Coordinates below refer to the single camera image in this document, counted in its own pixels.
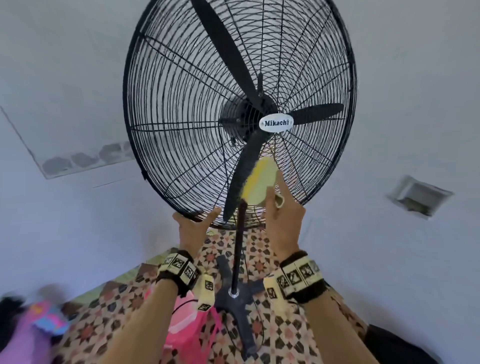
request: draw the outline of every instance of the person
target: person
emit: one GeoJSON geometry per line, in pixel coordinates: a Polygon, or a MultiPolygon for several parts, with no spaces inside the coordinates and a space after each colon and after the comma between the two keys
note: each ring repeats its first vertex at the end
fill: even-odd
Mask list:
{"type": "MultiPolygon", "coordinates": [[[[280,171],[277,184],[285,202],[277,209],[274,188],[269,187],[265,221],[270,246],[282,262],[300,250],[298,239],[305,208],[295,201],[280,171]]],[[[192,257],[197,256],[208,227],[220,212],[215,208],[202,222],[193,222],[174,213],[173,218],[179,224],[180,249],[188,251],[192,257]]],[[[148,300],[113,338],[101,364],[158,364],[177,294],[174,281],[161,279],[148,300]]],[[[324,364],[378,364],[332,302],[328,291],[307,302],[304,309],[324,364]]]]}

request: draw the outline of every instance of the fan stand base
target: fan stand base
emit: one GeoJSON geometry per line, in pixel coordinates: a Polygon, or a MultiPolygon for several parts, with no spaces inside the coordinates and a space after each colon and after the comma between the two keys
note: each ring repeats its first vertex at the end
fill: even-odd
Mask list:
{"type": "Polygon", "coordinates": [[[253,331],[248,321],[248,314],[245,310],[246,304],[253,303],[253,295],[264,291],[264,280],[259,279],[248,283],[238,282],[238,296],[230,295],[232,282],[232,271],[228,266],[227,257],[220,255],[216,258],[218,270],[222,277],[222,287],[215,296],[215,308],[218,311],[229,312],[236,323],[242,342],[241,356],[247,360],[249,356],[257,353],[257,344],[253,339],[253,331]]]}

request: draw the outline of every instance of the white oval label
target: white oval label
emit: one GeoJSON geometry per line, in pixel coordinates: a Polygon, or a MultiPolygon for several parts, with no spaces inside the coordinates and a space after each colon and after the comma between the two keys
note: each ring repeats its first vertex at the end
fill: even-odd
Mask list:
{"type": "Polygon", "coordinates": [[[291,129],[293,117],[288,114],[270,114],[260,119],[260,129],[269,133],[279,133],[291,129]]]}

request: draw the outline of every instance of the person's left hand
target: person's left hand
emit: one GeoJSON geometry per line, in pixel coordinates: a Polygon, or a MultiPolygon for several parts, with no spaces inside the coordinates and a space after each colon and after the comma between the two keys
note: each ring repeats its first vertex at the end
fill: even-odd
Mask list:
{"type": "Polygon", "coordinates": [[[215,207],[201,222],[192,221],[178,212],[172,215],[173,219],[179,223],[180,249],[190,253],[195,258],[202,247],[207,229],[210,224],[220,215],[222,209],[215,207]]]}

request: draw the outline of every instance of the wire fan cage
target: wire fan cage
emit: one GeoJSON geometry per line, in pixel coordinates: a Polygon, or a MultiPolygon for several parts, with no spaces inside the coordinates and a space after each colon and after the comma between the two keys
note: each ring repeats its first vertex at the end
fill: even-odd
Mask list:
{"type": "MultiPolygon", "coordinates": [[[[274,134],[274,156],[293,196],[307,203],[345,147],[357,77],[350,40],[329,0],[211,0],[253,80],[288,113],[321,103],[343,111],[274,134]]],[[[245,99],[189,0],[152,0],[133,35],[124,74],[125,122],[144,177],[175,210],[197,219],[223,206],[245,142],[219,123],[245,99]]],[[[263,223],[250,206],[245,227],[263,223]]],[[[219,217],[214,226],[234,228],[219,217]]]]}

